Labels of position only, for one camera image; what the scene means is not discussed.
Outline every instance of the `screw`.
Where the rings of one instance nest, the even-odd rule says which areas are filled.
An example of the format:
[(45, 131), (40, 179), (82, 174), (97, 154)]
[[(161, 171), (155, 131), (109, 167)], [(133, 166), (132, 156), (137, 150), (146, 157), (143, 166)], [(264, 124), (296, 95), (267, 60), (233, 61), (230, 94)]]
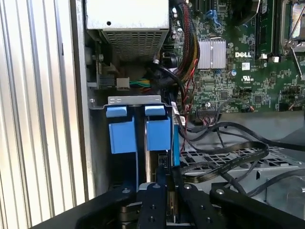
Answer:
[(122, 193), (124, 193), (124, 194), (126, 194), (126, 193), (130, 193), (130, 189), (125, 188), (125, 189), (122, 191)]
[(191, 189), (191, 188), (192, 188), (192, 186), (191, 186), (191, 185), (186, 184), (186, 185), (184, 185), (184, 188), (186, 188), (186, 189)]
[(210, 217), (207, 217), (207, 218), (206, 218), (206, 222), (207, 222), (207, 223), (212, 223), (212, 219), (211, 219)]
[(222, 189), (218, 189), (218, 190), (216, 190), (216, 193), (219, 195), (222, 195), (222, 194), (224, 194), (224, 191)]
[(160, 185), (158, 185), (158, 184), (155, 184), (154, 186), (153, 186), (153, 188), (160, 188), (161, 186)]
[(100, 62), (103, 62), (103, 61), (104, 61), (104, 55), (103, 55), (103, 54), (100, 54), (100, 55), (99, 55), (99, 61), (100, 61)]

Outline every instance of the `chip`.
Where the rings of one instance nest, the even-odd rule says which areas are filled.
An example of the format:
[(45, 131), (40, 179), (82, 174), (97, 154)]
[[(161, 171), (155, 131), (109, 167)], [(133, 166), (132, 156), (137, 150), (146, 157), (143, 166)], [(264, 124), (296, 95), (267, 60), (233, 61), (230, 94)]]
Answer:
[(262, 102), (262, 97), (261, 97), (260, 95), (256, 95), (256, 96), (254, 97), (254, 102), (255, 102), (256, 104), (261, 103), (261, 102)]
[(228, 92), (220, 92), (220, 99), (222, 100), (228, 99)]

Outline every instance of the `capacitor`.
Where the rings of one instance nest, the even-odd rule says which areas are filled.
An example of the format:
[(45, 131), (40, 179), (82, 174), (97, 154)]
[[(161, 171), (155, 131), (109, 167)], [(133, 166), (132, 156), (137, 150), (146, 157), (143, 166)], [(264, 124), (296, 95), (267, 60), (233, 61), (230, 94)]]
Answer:
[(231, 77), (235, 77), (237, 75), (237, 71), (235, 69), (232, 69), (230, 72), (229, 72), (229, 75)]
[(267, 61), (261, 60), (260, 65), (261, 65), (261, 68), (266, 68), (267, 67)]

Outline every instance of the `flat black cable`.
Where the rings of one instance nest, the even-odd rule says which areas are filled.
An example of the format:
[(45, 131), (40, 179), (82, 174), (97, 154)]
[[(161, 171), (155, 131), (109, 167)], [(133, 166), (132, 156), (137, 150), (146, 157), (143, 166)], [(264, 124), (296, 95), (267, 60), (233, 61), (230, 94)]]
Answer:
[[(218, 168), (218, 166), (216, 166), (215, 164), (213, 164), (213, 163), (211, 163), (211, 162), (205, 162), (205, 161), (204, 161), (204, 162), (198, 162), (198, 163), (193, 164), (193, 165), (190, 165), (190, 166), (188, 166), (188, 167), (184, 167), (184, 168), (180, 169), (180, 172), (181, 172), (182, 175), (185, 175), (186, 173), (188, 173), (188, 172), (191, 171), (191, 170), (194, 170), (194, 169), (196, 169), (196, 168), (201, 168), (201, 167), (206, 166), (206, 165), (207, 165), (208, 167), (210, 167), (211, 169), (216, 169), (216, 168)], [(228, 173), (225, 173), (225, 174), (222, 174), (222, 177), (223, 177), (226, 181), (228, 181), (228, 183), (229, 183), (230, 185), (232, 185), (239, 193), (246, 195), (246, 191), (244, 190), (243, 186), (241, 186), (241, 185), (237, 182), (237, 180), (234, 179), (233, 176), (231, 176), (231, 175), (228, 174)]]
[[(180, 116), (178, 114), (176, 114), (176, 118), (179, 124), (179, 127), (181, 129), (181, 132), (183, 134), (184, 137), (186, 137), (186, 133), (183, 129), (183, 125), (182, 122), (180, 120)], [(225, 165), (220, 166), (216, 169), (212, 169), (202, 175), (199, 176), (185, 176), (184, 177), (184, 181), (185, 182), (190, 182), (190, 183), (201, 183), (210, 179), (213, 179), (217, 176), (221, 176), (225, 173), (227, 173), (228, 171), (230, 171), (233, 168), (236, 168), (237, 166), (240, 166), (242, 164), (246, 164), (246, 163), (250, 163), (256, 160), (259, 160), (261, 158), (264, 158), (268, 155), (269, 151), (268, 151), (268, 146), (264, 143), (261, 142), (244, 142), (244, 143), (240, 143), (240, 144), (236, 144), (233, 146), (229, 146), (226, 148), (220, 148), (220, 149), (210, 149), (210, 150), (203, 150), (203, 149), (198, 149), (196, 147), (194, 147), (192, 145), (192, 143), (187, 139), (186, 137), (186, 141), (197, 151), (197, 152), (201, 152), (201, 153), (205, 153), (205, 154), (226, 154), (226, 153), (231, 153), (233, 151), (237, 151), (240, 149), (245, 149), (245, 148), (257, 148), (260, 149), (252, 154), (248, 154), (242, 157), (238, 157), (235, 158), (229, 162), (227, 162)]]
[[(246, 137), (246, 136), (243, 136), (243, 135), (233, 134), (233, 133), (229, 133), (229, 132), (225, 132), (225, 131), (220, 131), (220, 130), (218, 130), (217, 133), (226, 134), (226, 135), (238, 136), (238, 137), (244, 138), (244, 139), (246, 139), (246, 140), (248, 140), (248, 141), (252, 141), (252, 139), (250, 139), (250, 138), (248, 138), (248, 137)], [(202, 167), (205, 163), (206, 163), (206, 162), (198, 162), (198, 163), (196, 163), (196, 164), (193, 164), (193, 165), (191, 165), (191, 166), (185, 167), (185, 168), (183, 168), (183, 169), (186, 169), (187, 171), (191, 171), (191, 170), (193, 170), (193, 169)], [(240, 177), (234, 179), (234, 180), (236, 181), (236, 183), (238, 183), (238, 182), (240, 182), (241, 180), (245, 179), (245, 178), (253, 171), (253, 169), (256, 167), (257, 163), (258, 163), (258, 161), (254, 161), (254, 162), (251, 164), (250, 168), (247, 170), (247, 172), (245, 172), (245, 173), (244, 173), (243, 175), (241, 175)], [(233, 185), (233, 183), (232, 183), (232, 182), (229, 182), (229, 183), (228, 183), (227, 185), (225, 185), (224, 187), (225, 187), (225, 188), (229, 188), (231, 185)]]
[(288, 178), (288, 177), (292, 177), (292, 176), (305, 176), (305, 168), (296, 169), (296, 170), (288, 171), (288, 172), (282, 173), (280, 175), (277, 175), (274, 178), (268, 180), (266, 183), (262, 184), (261, 186), (248, 192), (247, 196), (254, 197), (254, 196), (260, 194), (261, 192), (263, 192), (264, 190), (266, 190), (269, 186), (275, 184), (276, 182), (278, 182), (282, 179)]
[(255, 141), (251, 141), (251, 142), (242, 142), (242, 143), (238, 143), (232, 146), (228, 146), (226, 148), (220, 148), (220, 149), (199, 149), (197, 147), (195, 147), (191, 141), (188, 139), (188, 137), (186, 136), (186, 133), (184, 131), (180, 116), (178, 114), (175, 115), (177, 120), (178, 120), (178, 124), (181, 130), (181, 133), (183, 135), (183, 137), (186, 139), (187, 143), (194, 149), (196, 150), (198, 153), (204, 153), (204, 154), (210, 154), (210, 155), (214, 155), (214, 154), (227, 154), (227, 153), (231, 153), (233, 151), (237, 151), (240, 149), (245, 149), (245, 148), (259, 148), (262, 150), (267, 150), (267, 145), (262, 143), (262, 142), (255, 142)]
[(294, 145), (294, 144), (289, 144), (289, 143), (281, 143), (281, 142), (275, 142), (275, 141), (271, 141), (269, 139), (266, 139), (262, 136), (260, 136), (259, 134), (255, 133), (254, 131), (248, 129), (247, 127), (238, 124), (238, 123), (232, 123), (232, 122), (221, 122), (221, 123), (217, 123), (213, 126), (211, 126), (207, 131), (205, 131), (202, 135), (200, 135), (199, 137), (196, 137), (194, 139), (188, 139), (188, 141), (192, 142), (192, 141), (199, 141), (201, 139), (203, 139), (204, 137), (206, 137), (208, 134), (210, 134), (213, 131), (216, 131), (218, 128), (220, 127), (234, 127), (236, 129), (239, 129), (241, 131), (246, 132), (248, 135), (256, 138), (257, 140), (270, 145), (270, 146), (276, 146), (279, 148), (285, 148), (285, 149), (292, 149), (292, 150), (297, 150), (297, 151), (303, 151), (305, 152), (305, 146), (299, 146), (299, 145)]

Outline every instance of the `label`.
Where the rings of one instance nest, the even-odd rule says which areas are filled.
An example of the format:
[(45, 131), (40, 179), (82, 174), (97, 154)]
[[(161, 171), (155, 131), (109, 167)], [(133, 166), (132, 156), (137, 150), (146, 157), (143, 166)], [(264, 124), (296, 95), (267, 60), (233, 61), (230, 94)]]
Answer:
[(178, 108), (177, 108), (177, 104), (175, 102), (171, 102), (172, 104), (172, 107), (173, 107), (173, 112), (175, 115), (180, 115), (179, 114), (179, 111), (178, 111)]
[(180, 116), (180, 119), (181, 119), (182, 125), (185, 126), (185, 117), (184, 116)]
[(251, 81), (254, 81), (254, 79), (251, 78), (251, 76), (249, 76), (249, 75), (244, 75), (242, 78), (242, 82), (244, 82), (244, 83), (249, 83)]
[(242, 63), (242, 71), (250, 70), (250, 63)]
[(250, 52), (235, 52), (236, 58), (251, 58)]

